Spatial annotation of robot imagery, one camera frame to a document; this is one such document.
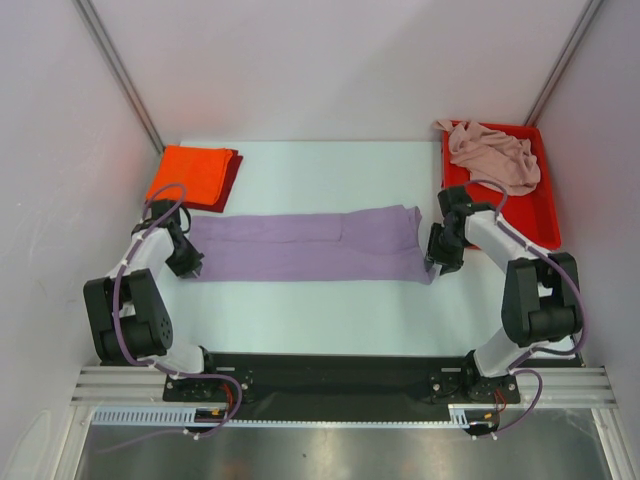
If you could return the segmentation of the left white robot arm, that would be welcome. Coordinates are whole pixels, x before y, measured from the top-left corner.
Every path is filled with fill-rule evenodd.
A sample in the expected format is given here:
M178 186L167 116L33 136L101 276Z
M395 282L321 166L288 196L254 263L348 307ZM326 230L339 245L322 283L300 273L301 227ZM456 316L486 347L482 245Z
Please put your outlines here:
M176 337L157 279L199 276L204 254L188 238L191 217L172 200L153 201L133 228L130 244L105 276L89 280L83 296L96 353L106 366L145 366L174 378L199 400L213 398L219 374L204 349Z

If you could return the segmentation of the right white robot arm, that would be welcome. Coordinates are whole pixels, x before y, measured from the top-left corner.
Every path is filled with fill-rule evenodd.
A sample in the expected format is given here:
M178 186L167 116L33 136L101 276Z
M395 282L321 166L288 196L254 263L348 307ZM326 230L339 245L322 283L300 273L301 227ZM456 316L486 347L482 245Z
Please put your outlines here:
M427 271L459 271L466 249L474 246L505 275L501 326L466 355L455 393L484 403L533 354L577 355L587 325L575 258L529 240L507 222L500 205L474 201L463 185L441 190L438 202L443 219L430 230Z

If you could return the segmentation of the purple t-shirt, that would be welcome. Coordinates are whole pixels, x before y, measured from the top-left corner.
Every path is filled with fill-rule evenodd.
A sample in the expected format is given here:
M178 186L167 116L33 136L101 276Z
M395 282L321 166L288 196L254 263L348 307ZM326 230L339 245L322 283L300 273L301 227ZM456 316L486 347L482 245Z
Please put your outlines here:
M350 213L197 216L190 241L206 282L432 283L419 245L421 212L395 205Z

